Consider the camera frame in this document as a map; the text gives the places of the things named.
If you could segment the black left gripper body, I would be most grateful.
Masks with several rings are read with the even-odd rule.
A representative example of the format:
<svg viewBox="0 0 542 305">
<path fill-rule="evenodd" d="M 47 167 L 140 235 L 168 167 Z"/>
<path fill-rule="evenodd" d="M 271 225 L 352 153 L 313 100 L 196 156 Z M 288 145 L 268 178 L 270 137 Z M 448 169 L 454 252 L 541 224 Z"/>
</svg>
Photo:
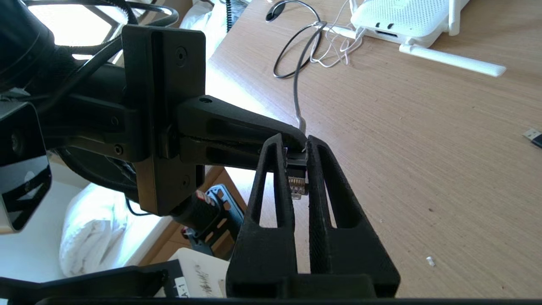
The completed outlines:
<svg viewBox="0 0 542 305">
<path fill-rule="evenodd" d="M 141 114 L 144 158 L 134 164 L 141 208 L 167 216 L 205 181 L 205 167 L 180 160 L 177 108 L 205 94 L 205 35 L 128 25 L 122 31 L 127 98 Z"/>
</svg>

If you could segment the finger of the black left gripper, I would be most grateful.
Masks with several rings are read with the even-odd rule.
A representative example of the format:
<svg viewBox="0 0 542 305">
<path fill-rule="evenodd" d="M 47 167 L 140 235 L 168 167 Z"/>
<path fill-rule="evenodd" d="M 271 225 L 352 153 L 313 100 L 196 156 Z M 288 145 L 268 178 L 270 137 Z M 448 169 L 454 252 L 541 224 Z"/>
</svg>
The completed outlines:
<svg viewBox="0 0 542 305">
<path fill-rule="evenodd" d="M 178 105 L 178 131 L 188 138 L 228 146 L 262 145 L 282 135 L 287 147 L 300 152 L 307 137 L 298 128 L 214 97 L 188 99 Z"/>
<path fill-rule="evenodd" d="M 180 139 L 180 160 L 185 164 L 255 170 L 263 143 Z"/>
</svg>

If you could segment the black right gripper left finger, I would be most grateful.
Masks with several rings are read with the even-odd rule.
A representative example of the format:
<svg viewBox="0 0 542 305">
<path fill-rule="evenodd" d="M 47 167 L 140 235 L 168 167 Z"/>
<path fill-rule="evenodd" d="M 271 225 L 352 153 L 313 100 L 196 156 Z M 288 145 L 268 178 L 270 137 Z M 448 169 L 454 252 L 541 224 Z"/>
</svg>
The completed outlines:
<svg viewBox="0 0 542 305">
<path fill-rule="evenodd" d="M 277 227 L 260 225 L 267 172 L 273 172 Z M 282 135 L 265 141 L 243 224 L 230 259 L 228 297 L 284 297 L 285 280 L 297 274 L 296 227 Z"/>
</svg>

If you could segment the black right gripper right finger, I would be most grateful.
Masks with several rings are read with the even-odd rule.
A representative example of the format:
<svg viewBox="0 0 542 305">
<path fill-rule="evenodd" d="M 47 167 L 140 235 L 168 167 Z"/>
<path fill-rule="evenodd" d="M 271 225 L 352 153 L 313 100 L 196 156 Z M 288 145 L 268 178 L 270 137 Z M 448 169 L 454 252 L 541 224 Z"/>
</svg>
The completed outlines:
<svg viewBox="0 0 542 305">
<path fill-rule="evenodd" d="M 400 274 L 329 145 L 307 141 L 310 271 L 368 276 L 376 297 L 395 297 Z"/>
</svg>

